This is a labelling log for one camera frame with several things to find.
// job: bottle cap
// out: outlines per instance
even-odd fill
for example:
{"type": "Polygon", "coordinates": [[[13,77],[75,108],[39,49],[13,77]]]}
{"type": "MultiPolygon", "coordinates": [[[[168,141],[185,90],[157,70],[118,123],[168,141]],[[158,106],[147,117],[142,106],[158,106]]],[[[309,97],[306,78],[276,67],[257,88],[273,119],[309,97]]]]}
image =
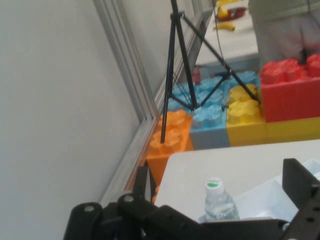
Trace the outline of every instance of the bottle cap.
{"type": "Polygon", "coordinates": [[[205,181],[205,191],[208,195],[220,195],[225,191],[224,182],[218,177],[211,177],[205,181]]]}

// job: red toy block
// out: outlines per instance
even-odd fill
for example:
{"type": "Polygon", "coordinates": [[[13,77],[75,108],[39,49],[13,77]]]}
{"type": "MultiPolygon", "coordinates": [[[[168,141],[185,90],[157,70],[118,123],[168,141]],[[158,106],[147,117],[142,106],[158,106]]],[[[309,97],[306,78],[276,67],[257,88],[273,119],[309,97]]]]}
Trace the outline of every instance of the red toy block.
{"type": "Polygon", "coordinates": [[[320,54],[306,66],[295,59],[269,62],[260,81],[267,123],[320,117],[320,54]]]}

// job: banana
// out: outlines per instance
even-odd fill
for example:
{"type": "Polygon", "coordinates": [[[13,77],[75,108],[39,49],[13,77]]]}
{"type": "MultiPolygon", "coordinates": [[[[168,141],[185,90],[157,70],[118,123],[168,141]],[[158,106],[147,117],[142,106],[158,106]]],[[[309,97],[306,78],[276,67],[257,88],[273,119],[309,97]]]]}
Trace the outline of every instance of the banana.
{"type": "Polygon", "coordinates": [[[225,9],[225,8],[219,7],[219,8],[218,8],[218,13],[217,13],[216,16],[217,16],[218,18],[223,19],[223,18],[225,18],[225,17],[228,16],[228,10],[225,9]]]}
{"type": "Polygon", "coordinates": [[[218,29],[218,30],[226,29],[226,30],[229,30],[229,31],[234,31],[236,29],[236,25],[234,25],[230,21],[226,21],[226,22],[219,23],[217,25],[216,29],[218,29]]]}
{"type": "Polygon", "coordinates": [[[227,5],[227,4],[231,4],[231,3],[234,3],[234,2],[241,2],[243,0],[218,0],[215,4],[216,7],[220,7],[220,6],[223,6],[223,5],[227,5]]]}

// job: white tray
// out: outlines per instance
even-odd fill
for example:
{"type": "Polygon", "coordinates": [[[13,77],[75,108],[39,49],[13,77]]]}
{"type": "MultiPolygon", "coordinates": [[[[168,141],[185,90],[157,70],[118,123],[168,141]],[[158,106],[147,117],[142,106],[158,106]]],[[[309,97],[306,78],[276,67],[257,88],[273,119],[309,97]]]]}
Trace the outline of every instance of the white tray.
{"type": "MultiPolygon", "coordinates": [[[[320,161],[311,159],[303,166],[320,180],[320,161]]],[[[236,197],[234,201],[240,219],[272,218],[290,222],[298,212],[297,207],[282,189],[282,175],[236,197]]],[[[197,219],[199,223],[204,221],[204,216],[197,219]]]]}

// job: tripod leg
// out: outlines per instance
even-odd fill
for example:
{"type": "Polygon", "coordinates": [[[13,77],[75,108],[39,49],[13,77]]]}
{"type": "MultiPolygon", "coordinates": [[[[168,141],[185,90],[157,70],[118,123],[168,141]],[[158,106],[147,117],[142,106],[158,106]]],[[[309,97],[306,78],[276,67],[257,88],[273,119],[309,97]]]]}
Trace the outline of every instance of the tripod leg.
{"type": "Polygon", "coordinates": [[[177,18],[175,21],[176,21],[176,31],[178,34],[183,63],[184,63],[186,80],[188,82],[190,96],[191,96],[191,102],[192,102],[191,105],[192,105],[193,109],[196,109],[198,105],[197,105],[197,99],[196,99],[196,94],[195,94],[195,89],[194,89],[194,83],[192,82],[192,75],[191,75],[191,69],[190,69],[190,65],[189,65],[189,59],[188,59],[188,54],[187,54],[187,49],[186,49],[186,44],[185,44],[184,33],[182,31],[180,18],[177,18]]]}
{"type": "Polygon", "coordinates": [[[172,87],[173,87],[173,81],[174,81],[175,39],[176,39],[176,24],[175,24],[175,21],[172,19],[171,30],[170,30],[170,40],[169,40],[168,62],[166,67],[164,106],[163,106],[163,116],[162,116],[162,129],[161,129],[162,144],[165,142],[165,137],[166,137],[168,102],[172,94],[172,87]]]}
{"type": "Polygon", "coordinates": [[[235,80],[244,88],[244,90],[250,95],[250,97],[254,100],[258,100],[258,98],[247,88],[244,82],[236,75],[236,73],[231,69],[231,67],[225,62],[225,60],[217,53],[217,51],[210,45],[210,43],[202,36],[202,34],[198,31],[198,29],[192,24],[192,22],[183,14],[183,20],[188,24],[190,28],[194,31],[194,33],[203,41],[203,43],[209,48],[209,50],[215,55],[215,57],[219,60],[222,66],[225,67],[228,74],[232,75],[235,80]]]}

